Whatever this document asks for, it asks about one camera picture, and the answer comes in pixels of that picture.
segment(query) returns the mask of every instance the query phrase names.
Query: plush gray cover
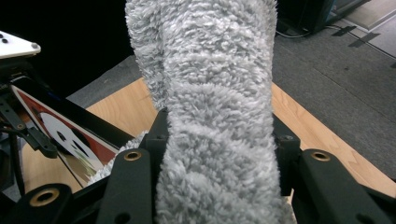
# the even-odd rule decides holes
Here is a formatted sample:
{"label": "plush gray cover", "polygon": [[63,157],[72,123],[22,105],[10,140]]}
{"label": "plush gray cover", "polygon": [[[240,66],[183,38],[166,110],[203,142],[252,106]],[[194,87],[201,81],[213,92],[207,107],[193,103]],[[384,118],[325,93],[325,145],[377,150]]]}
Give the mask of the plush gray cover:
{"label": "plush gray cover", "polygon": [[128,0],[131,44],[170,137],[159,223],[290,223],[271,107],[274,0]]}

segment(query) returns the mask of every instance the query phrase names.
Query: wooden board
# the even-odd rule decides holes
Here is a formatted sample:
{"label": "wooden board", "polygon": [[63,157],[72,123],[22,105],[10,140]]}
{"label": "wooden board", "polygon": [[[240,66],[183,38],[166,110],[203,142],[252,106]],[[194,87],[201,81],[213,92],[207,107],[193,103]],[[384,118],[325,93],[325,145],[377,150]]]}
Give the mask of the wooden board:
{"label": "wooden board", "polygon": [[[318,148],[331,152],[361,184],[396,197],[395,183],[277,85],[273,85],[272,91],[275,114],[301,138],[302,149]],[[157,115],[149,91],[141,78],[89,107],[88,110],[131,135],[138,135],[149,130]],[[23,170],[27,189],[56,181],[63,181],[62,183],[70,181],[70,185],[74,186],[74,191],[79,189],[76,186],[77,182],[67,170],[62,170],[61,161],[45,164],[49,168],[42,169],[44,163],[50,159],[39,158],[39,152],[34,154],[32,149],[23,150]]]}
{"label": "wooden board", "polygon": [[[111,94],[87,110],[133,136],[149,130],[157,116],[142,79]],[[81,189],[81,185],[59,158],[48,159],[39,151],[33,151],[29,145],[22,149],[22,169],[26,192],[50,183],[67,184],[73,192]]]}
{"label": "wooden board", "polygon": [[372,189],[396,197],[396,184],[355,149],[324,126],[273,84],[274,113],[301,139],[301,149],[317,148],[335,155],[355,179]]}

